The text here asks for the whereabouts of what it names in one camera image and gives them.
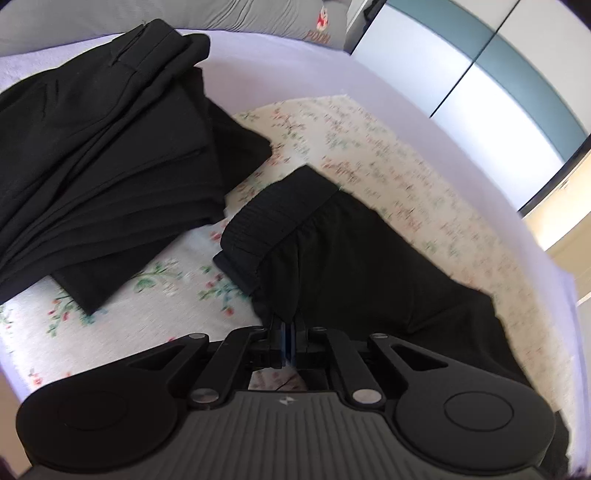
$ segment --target white floral blanket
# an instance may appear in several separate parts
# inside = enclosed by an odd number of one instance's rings
[[[236,118],[271,139],[273,156],[230,193],[229,217],[298,166],[315,166],[455,280],[490,294],[515,356],[573,424],[573,360],[536,293],[495,232],[409,145],[346,96],[288,100]],[[191,332],[219,340],[258,323],[212,264],[226,223],[183,236],[92,316],[50,278],[0,306],[0,336],[31,390]],[[289,380],[297,388],[292,374],[258,374],[252,385]]]

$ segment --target folded black pants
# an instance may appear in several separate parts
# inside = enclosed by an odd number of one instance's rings
[[[155,20],[0,95],[0,303],[52,274],[92,313],[223,218],[271,149],[204,96],[208,54]]]
[[[451,280],[377,212],[304,166],[236,214],[215,263],[245,292],[263,324],[273,315],[354,340],[382,332],[530,385],[491,299]],[[546,465],[566,467],[558,416]]]

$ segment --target gray pillow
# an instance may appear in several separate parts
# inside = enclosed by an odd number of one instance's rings
[[[343,48],[351,0],[11,0],[0,56],[113,33],[162,18],[174,28],[258,32]]]

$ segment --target black clothing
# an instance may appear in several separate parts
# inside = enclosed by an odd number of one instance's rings
[[[203,94],[209,38],[161,20],[0,95],[0,303],[47,274],[88,313],[271,155]]]
[[[308,166],[243,207],[221,246],[214,262],[252,296],[264,325],[273,314],[354,340],[388,333],[530,385],[487,295],[451,280],[377,212]],[[566,464],[560,448],[550,447],[552,468]]]

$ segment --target mattress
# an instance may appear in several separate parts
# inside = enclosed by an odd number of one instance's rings
[[[228,215],[302,162],[342,183],[402,229],[407,240],[452,277],[493,296],[518,360],[553,407],[565,414],[573,439],[571,467],[586,466],[591,445],[589,398],[572,279],[535,244],[483,172],[414,105],[347,54],[259,34],[207,34],[212,50],[201,64],[206,94],[274,143],[273,158],[228,197]],[[0,90],[111,38],[0,58]],[[297,98],[308,100],[285,102]],[[337,138],[332,150],[332,143],[317,139],[321,147],[312,154],[313,149],[306,150],[312,127],[298,133],[292,123],[305,125],[310,118],[325,115],[338,122],[335,105],[357,109],[355,118],[347,121],[358,126],[358,133],[361,128],[365,137]],[[303,116],[306,109],[311,116]],[[369,126],[362,121],[359,125],[364,115]],[[315,129],[319,125],[326,139],[327,126],[320,123]],[[379,183],[384,169],[370,168],[363,160],[367,150],[350,156],[343,147],[348,143],[353,152],[367,149],[367,128],[386,136],[370,149],[371,155],[393,155],[396,162],[404,160],[400,168],[408,167],[390,189]],[[383,150],[384,143],[390,150]],[[426,185],[436,187],[439,196],[432,196]],[[418,189],[412,198],[408,186]],[[392,196],[403,191],[404,198]],[[447,206],[445,213],[436,214],[439,198]],[[0,361],[19,396],[174,336],[199,330],[216,340],[233,328],[256,323],[248,299],[211,263],[223,227],[222,223],[188,233],[92,317],[85,316],[49,278],[5,304],[0,312],[4,327],[0,338],[5,344]],[[453,251],[459,253],[454,240],[467,249],[461,262],[454,260]],[[486,250],[490,254],[482,256],[478,245],[494,247],[494,253]],[[483,265],[492,266],[496,281],[485,278]],[[519,277],[517,291],[511,287],[513,277]],[[519,306],[517,294],[527,309]],[[42,336],[43,341],[36,340]]]

